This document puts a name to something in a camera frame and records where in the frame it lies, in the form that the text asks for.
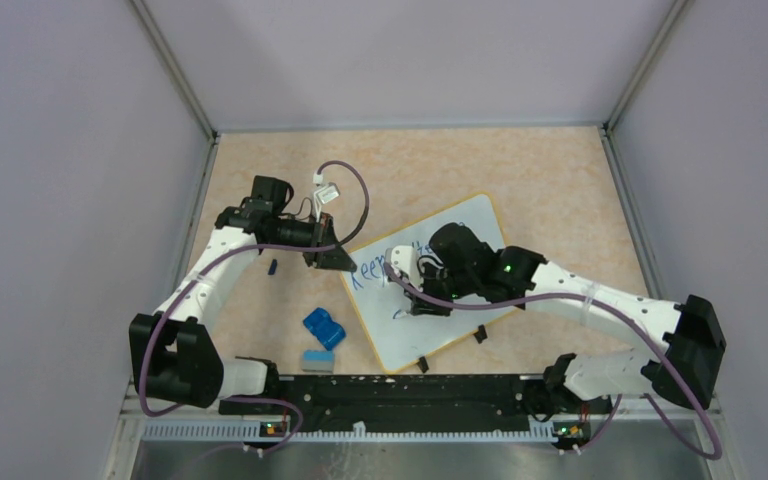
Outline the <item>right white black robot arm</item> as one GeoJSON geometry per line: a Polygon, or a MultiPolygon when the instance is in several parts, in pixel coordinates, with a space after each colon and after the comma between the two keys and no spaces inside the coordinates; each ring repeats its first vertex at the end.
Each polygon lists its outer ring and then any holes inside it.
{"type": "Polygon", "coordinates": [[[410,245],[388,251],[389,280],[410,300],[412,316],[448,316],[515,307],[578,321],[629,345],[603,355],[564,354],[544,371],[546,397],[560,412],[614,395],[657,395],[686,408],[709,408],[727,342],[713,304],[647,298],[603,286],[518,246],[494,249],[457,223],[438,229],[430,254],[410,245]],[[475,295],[470,307],[464,298],[475,295]]]}

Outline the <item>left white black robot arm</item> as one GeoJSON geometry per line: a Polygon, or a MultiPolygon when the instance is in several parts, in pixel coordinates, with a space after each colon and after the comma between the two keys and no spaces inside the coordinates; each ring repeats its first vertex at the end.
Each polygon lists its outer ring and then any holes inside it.
{"type": "Polygon", "coordinates": [[[277,407],[281,388],[270,379],[272,364],[222,358],[210,332],[245,269],[267,249],[299,252],[316,269],[356,270],[337,238],[333,216],[323,210],[339,197],[336,184],[315,174],[311,212],[305,218],[286,213],[293,194],[286,181],[255,177],[250,195],[217,216],[204,251],[173,294],[152,313],[131,321],[133,382],[146,414],[157,413],[148,405],[151,399],[173,408],[207,408],[242,396],[257,413],[277,407]]]}

